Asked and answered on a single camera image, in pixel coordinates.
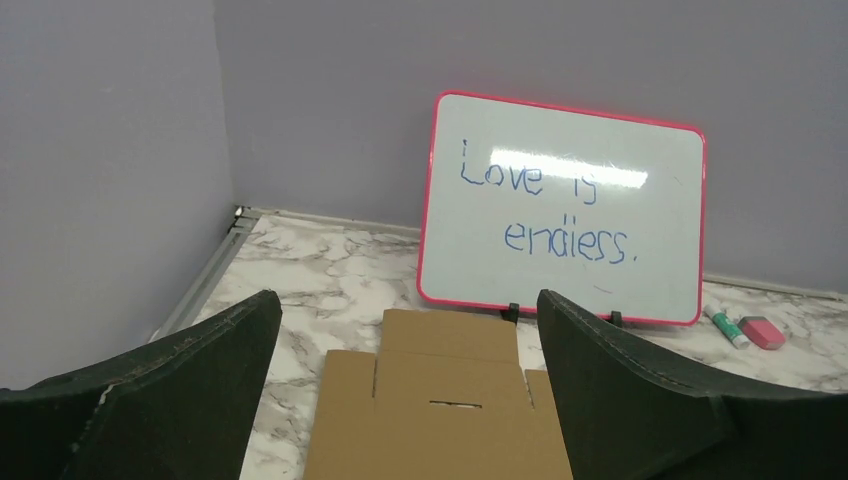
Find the brown cardboard box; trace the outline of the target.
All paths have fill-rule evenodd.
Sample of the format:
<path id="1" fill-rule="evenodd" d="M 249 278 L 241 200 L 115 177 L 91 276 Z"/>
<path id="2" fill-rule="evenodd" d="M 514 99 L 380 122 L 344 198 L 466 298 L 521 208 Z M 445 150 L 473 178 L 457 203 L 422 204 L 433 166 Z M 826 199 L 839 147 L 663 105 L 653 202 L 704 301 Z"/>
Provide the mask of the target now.
<path id="1" fill-rule="evenodd" d="M 326 354 L 307 479 L 568 479 L 548 374 L 494 317 L 390 309 L 377 353 Z"/>

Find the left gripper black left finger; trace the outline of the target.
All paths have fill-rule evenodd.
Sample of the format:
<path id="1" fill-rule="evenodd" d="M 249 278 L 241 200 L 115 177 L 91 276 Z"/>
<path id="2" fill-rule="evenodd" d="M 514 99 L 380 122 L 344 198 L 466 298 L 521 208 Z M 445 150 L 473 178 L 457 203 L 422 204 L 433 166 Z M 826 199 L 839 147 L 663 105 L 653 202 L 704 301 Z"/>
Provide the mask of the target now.
<path id="1" fill-rule="evenodd" d="M 1 393 L 5 479 L 236 479 L 282 309 L 260 291 L 97 364 Z"/>

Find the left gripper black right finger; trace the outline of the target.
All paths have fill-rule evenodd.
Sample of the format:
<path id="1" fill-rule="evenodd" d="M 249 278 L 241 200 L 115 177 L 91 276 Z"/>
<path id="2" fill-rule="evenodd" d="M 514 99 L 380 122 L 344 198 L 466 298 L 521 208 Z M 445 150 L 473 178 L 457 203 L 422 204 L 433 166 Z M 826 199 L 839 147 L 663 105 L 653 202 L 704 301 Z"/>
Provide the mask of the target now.
<path id="1" fill-rule="evenodd" d="M 552 290 L 537 325 L 577 479 L 843 479 L 847 397 L 679 355 Z"/>

